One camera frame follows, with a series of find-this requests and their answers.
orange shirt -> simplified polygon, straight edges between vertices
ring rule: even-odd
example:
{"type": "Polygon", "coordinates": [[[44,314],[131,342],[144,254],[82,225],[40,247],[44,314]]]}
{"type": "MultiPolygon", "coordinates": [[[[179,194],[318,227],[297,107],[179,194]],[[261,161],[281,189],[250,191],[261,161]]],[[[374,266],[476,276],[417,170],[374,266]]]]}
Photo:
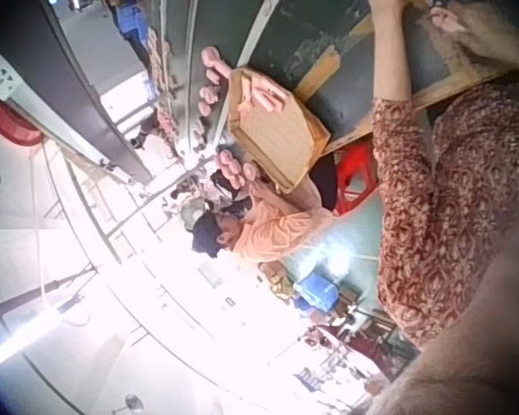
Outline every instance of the orange shirt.
{"type": "Polygon", "coordinates": [[[321,206],[321,196],[309,176],[288,195],[260,195],[252,190],[253,207],[233,252],[253,262],[280,259],[334,220],[321,206]]]}

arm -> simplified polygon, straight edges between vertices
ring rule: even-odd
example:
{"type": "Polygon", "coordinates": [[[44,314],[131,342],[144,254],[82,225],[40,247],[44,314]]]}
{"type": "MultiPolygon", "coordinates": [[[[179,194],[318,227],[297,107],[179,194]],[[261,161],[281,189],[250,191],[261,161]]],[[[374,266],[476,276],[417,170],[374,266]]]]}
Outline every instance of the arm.
{"type": "Polygon", "coordinates": [[[401,3],[395,0],[371,1],[375,27],[376,98],[394,101],[408,101],[411,98],[412,88],[407,67],[406,41],[401,26],[401,7],[401,3]]]}
{"type": "Polygon", "coordinates": [[[332,213],[321,207],[268,220],[253,227],[239,253],[254,262],[276,261],[329,225],[333,219],[332,213]]]}
{"type": "Polygon", "coordinates": [[[431,330],[431,324],[416,306],[423,292],[422,276],[417,270],[425,255],[434,182],[409,101],[411,87],[400,0],[371,0],[371,7],[375,25],[373,145],[384,207],[379,299],[416,342],[426,332],[420,332],[411,321],[422,322],[422,330],[431,330]]]}
{"type": "Polygon", "coordinates": [[[511,236],[465,313],[369,413],[519,413],[519,227],[511,236]]]}
{"type": "Polygon", "coordinates": [[[250,194],[253,197],[254,204],[256,201],[266,201],[270,205],[280,210],[283,215],[295,214],[299,212],[294,205],[286,201],[279,195],[276,195],[265,183],[261,181],[252,182],[250,184],[250,194]]]}

red plastic stool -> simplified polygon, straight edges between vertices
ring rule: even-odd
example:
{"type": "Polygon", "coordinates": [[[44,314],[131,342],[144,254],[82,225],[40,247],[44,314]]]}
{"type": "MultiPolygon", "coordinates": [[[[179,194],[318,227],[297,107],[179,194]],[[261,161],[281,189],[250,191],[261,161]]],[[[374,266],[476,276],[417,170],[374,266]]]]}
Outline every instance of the red plastic stool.
{"type": "Polygon", "coordinates": [[[342,151],[343,158],[336,166],[338,196],[336,211],[343,215],[355,209],[377,188],[374,160],[369,143],[352,144],[342,151]],[[356,174],[362,176],[365,189],[361,193],[350,190],[349,184],[356,174]]]}
{"type": "Polygon", "coordinates": [[[42,142],[44,134],[0,100],[0,134],[12,143],[31,147],[42,142]]]}

table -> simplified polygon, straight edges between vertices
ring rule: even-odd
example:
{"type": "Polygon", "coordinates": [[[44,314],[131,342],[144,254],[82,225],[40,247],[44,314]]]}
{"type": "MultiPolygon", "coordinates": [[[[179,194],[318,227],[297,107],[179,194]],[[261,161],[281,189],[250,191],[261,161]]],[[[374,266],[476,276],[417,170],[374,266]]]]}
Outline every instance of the table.
{"type": "MultiPolygon", "coordinates": [[[[505,72],[447,40],[431,23],[425,0],[410,3],[404,31],[416,109],[505,72]]],[[[324,122],[332,132],[327,154],[371,132],[374,43],[368,0],[281,0],[250,66],[293,91],[324,122]]]]}

blue container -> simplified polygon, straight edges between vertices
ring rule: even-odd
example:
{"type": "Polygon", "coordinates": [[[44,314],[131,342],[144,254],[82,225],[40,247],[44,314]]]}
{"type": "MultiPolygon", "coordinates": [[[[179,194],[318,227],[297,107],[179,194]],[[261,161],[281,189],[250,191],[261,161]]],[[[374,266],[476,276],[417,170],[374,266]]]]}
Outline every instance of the blue container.
{"type": "Polygon", "coordinates": [[[312,272],[299,283],[294,284],[294,290],[302,296],[309,305],[324,311],[332,310],[338,301],[338,287],[327,278],[312,272]]]}
{"type": "Polygon", "coordinates": [[[138,39],[148,48],[148,24],[146,23],[146,16],[140,10],[136,15],[135,25],[138,31],[138,39]]]}
{"type": "Polygon", "coordinates": [[[118,26],[121,33],[129,33],[137,28],[137,15],[141,13],[137,6],[118,6],[115,13],[118,17],[118,26]]]}

